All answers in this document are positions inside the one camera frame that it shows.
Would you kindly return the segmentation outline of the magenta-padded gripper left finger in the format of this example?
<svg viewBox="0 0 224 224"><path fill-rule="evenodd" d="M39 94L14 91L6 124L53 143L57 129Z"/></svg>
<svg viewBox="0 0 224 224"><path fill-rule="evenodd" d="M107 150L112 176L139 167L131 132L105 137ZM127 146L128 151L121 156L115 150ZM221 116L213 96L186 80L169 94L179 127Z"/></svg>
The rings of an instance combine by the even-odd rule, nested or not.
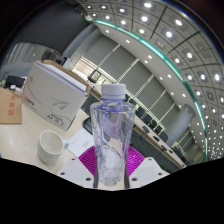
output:
<svg viewBox="0 0 224 224"><path fill-rule="evenodd" d="M58 172L58 176L81 187L94 188L96 172L95 148L90 147L79 157L71 158Z"/></svg>

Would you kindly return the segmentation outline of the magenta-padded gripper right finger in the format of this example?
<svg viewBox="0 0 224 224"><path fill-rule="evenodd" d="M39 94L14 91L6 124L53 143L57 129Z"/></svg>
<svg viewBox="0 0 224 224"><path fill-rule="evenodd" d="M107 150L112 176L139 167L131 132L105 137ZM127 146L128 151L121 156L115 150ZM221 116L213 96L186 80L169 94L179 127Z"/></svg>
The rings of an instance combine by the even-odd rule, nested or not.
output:
<svg viewBox="0 0 224 224"><path fill-rule="evenodd" d="M153 157L144 157L133 147L128 149L124 177L126 188L140 188L168 175Z"/></svg>

